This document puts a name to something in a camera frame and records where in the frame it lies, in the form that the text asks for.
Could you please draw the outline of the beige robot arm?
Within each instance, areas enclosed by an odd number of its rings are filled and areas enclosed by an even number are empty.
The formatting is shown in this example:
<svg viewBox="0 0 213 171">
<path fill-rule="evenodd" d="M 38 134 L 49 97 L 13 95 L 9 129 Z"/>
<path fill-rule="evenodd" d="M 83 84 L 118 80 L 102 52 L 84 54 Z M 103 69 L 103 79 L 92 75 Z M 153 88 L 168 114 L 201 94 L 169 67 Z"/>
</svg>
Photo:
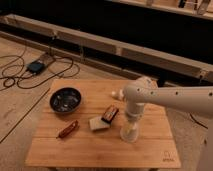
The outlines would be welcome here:
<svg viewBox="0 0 213 171">
<path fill-rule="evenodd" d="M 165 106 L 211 119 L 207 144 L 203 147 L 196 171 L 213 171 L 213 86 L 161 87 L 151 85 L 148 77 L 141 77 L 123 89 L 125 114 L 135 124 L 142 116 L 146 103 Z"/>
</svg>

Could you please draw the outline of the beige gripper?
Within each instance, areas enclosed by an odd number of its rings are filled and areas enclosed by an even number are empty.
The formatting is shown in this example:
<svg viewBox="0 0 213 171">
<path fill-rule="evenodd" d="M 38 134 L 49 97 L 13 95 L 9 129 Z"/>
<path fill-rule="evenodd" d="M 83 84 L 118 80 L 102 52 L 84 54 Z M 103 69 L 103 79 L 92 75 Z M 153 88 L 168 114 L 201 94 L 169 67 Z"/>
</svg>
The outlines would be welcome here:
<svg viewBox="0 0 213 171">
<path fill-rule="evenodd" d="M 125 106 L 125 118 L 126 122 L 122 126 L 120 130 L 120 136 L 124 141 L 130 141 L 130 133 L 131 133 L 131 141 L 135 142 L 139 135 L 139 126 L 138 121 L 143 115 L 144 112 L 144 103 L 134 103 L 127 102 Z"/>
</svg>

